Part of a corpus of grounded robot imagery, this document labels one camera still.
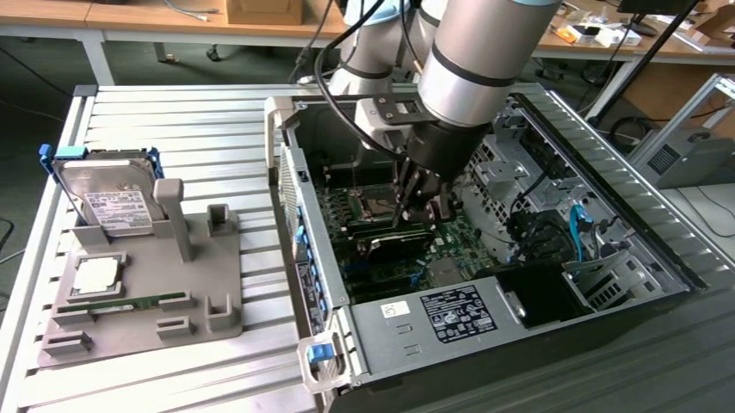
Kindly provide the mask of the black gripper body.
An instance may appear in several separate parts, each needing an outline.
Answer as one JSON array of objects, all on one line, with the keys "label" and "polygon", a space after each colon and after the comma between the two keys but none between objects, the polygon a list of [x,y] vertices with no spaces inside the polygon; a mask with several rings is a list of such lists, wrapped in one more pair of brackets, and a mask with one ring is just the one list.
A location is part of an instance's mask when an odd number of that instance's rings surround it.
[{"label": "black gripper body", "polygon": [[414,124],[404,144],[407,160],[400,165],[400,183],[419,169],[436,174],[443,182],[454,182],[491,129],[491,123],[471,127],[440,120]]}]

